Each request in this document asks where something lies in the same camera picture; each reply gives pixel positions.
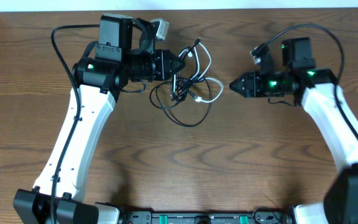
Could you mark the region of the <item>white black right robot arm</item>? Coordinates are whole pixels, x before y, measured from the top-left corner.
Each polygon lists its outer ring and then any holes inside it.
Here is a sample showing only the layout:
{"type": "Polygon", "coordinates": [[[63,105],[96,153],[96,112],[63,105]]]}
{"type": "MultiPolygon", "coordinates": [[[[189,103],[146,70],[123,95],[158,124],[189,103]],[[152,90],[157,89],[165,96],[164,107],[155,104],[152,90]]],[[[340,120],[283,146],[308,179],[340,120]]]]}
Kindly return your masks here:
{"type": "Polygon", "coordinates": [[[322,202],[297,205],[282,223],[358,223],[358,120],[328,68],[316,68],[307,37],[282,42],[283,66],[276,72],[268,47],[250,54],[259,71],[246,72],[230,83],[245,98],[293,95],[319,128],[338,170],[322,202]]]}

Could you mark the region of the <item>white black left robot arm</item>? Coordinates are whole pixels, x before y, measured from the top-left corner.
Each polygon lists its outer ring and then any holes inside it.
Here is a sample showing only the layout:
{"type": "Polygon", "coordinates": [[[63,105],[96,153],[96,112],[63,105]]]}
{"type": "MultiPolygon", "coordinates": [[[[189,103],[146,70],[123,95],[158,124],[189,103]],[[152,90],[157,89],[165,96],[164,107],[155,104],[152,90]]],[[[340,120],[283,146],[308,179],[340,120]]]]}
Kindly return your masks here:
{"type": "Polygon", "coordinates": [[[103,14],[99,38],[67,69],[72,88],[63,126],[51,156],[31,190],[19,189],[13,206],[24,223],[120,223],[108,203],[84,203],[90,164],[101,131],[129,82],[166,81],[184,62],[155,43],[169,24],[103,14]]]}

